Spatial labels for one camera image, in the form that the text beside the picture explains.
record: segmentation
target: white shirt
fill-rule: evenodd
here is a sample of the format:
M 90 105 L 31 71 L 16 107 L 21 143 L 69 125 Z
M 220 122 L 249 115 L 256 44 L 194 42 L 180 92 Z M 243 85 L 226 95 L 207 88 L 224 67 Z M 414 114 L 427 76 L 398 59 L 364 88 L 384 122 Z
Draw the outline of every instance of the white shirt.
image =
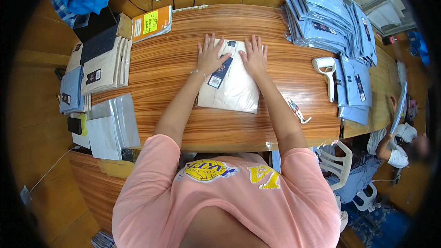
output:
M 395 132 L 395 136 L 401 137 L 407 143 L 412 142 L 412 140 L 418 136 L 416 129 L 407 123 L 399 124 L 396 127 Z M 367 143 L 367 152 L 375 155 L 378 144 L 384 136 L 386 136 L 386 128 L 372 132 Z M 397 145 L 395 138 L 389 142 L 387 149 L 392 150 L 392 154 L 390 155 L 388 161 L 390 165 L 394 166 L 395 168 L 404 168 L 405 166 L 409 165 L 406 152 L 399 145 Z

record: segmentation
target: thread snips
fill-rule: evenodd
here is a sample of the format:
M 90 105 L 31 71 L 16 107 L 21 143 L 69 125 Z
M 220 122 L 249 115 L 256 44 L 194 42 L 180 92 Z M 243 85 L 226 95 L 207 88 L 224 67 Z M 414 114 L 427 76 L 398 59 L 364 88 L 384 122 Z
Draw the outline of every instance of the thread snips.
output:
M 299 109 L 299 106 L 297 106 L 295 104 L 295 102 L 293 102 L 292 100 L 289 100 L 288 104 L 289 104 L 290 108 L 292 109 L 292 111 L 294 111 L 294 113 L 297 115 L 297 117 L 299 117 L 301 124 L 306 124 L 307 122 L 309 122 L 310 119 L 312 119 L 312 117 L 309 117 L 307 120 L 305 120 L 305 118 L 303 117 L 303 115 Z

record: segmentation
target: black label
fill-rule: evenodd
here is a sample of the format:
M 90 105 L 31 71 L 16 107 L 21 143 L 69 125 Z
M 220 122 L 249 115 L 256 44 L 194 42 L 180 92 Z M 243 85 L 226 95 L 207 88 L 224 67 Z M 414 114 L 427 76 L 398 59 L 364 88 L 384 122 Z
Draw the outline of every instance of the black label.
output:
M 357 87 L 360 92 L 361 102 L 364 102 L 366 100 L 366 96 L 364 95 L 363 85 L 361 84 L 360 75 L 358 75 L 358 74 L 356 75 L 356 82 L 357 82 Z
M 68 95 L 66 93 L 61 94 L 61 101 L 67 103 L 68 105 L 71 105 L 70 95 Z
M 325 31 L 325 32 L 328 32 L 328 33 L 331 33 L 331 34 L 334 34 L 334 35 L 337 34 L 337 32 L 336 32 L 335 30 L 329 28 L 328 26 L 325 26 L 325 25 L 323 25 L 323 24 L 320 24 L 320 23 L 318 23 L 318 22 L 313 21 L 313 22 L 312 22 L 312 25 L 313 25 L 314 28 L 316 28 L 317 30 L 322 30 L 322 31 Z
M 208 80 L 207 84 L 219 89 L 232 62 L 233 58 L 228 58 L 224 63 L 222 63 L 222 65 L 213 74 L 211 74 L 210 80 Z
M 81 46 L 82 46 L 82 43 L 81 43 L 81 44 L 77 44 L 77 45 L 75 45 L 75 47 L 74 47 L 74 52 L 80 50 Z
M 367 28 L 367 21 L 363 17 L 361 18 L 361 20 L 363 21 L 364 30 L 366 31 L 367 40 L 370 42 L 370 34 L 369 34 L 369 29 Z
M 85 84 L 88 85 L 100 79 L 101 79 L 101 69 L 98 69 L 87 75 L 87 80 L 85 81 Z

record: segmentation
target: bracelet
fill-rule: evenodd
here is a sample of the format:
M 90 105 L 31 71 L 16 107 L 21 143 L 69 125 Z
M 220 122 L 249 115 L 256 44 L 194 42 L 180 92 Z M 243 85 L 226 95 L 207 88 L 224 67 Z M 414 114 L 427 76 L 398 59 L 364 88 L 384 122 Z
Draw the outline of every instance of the bracelet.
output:
M 199 70 L 197 70 L 197 69 L 196 70 L 191 70 L 190 74 L 193 74 L 193 72 L 199 73 Z

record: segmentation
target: los angeles lakers logo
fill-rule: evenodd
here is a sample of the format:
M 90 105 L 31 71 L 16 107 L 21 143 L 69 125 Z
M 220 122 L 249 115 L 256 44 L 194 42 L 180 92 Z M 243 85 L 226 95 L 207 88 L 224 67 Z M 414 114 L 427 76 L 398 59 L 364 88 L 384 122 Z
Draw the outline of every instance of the los angeles lakers logo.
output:
M 224 162 L 204 159 L 187 163 L 176 179 L 180 180 L 186 174 L 196 181 L 208 183 L 218 178 L 230 177 L 239 171 L 240 168 L 229 167 Z

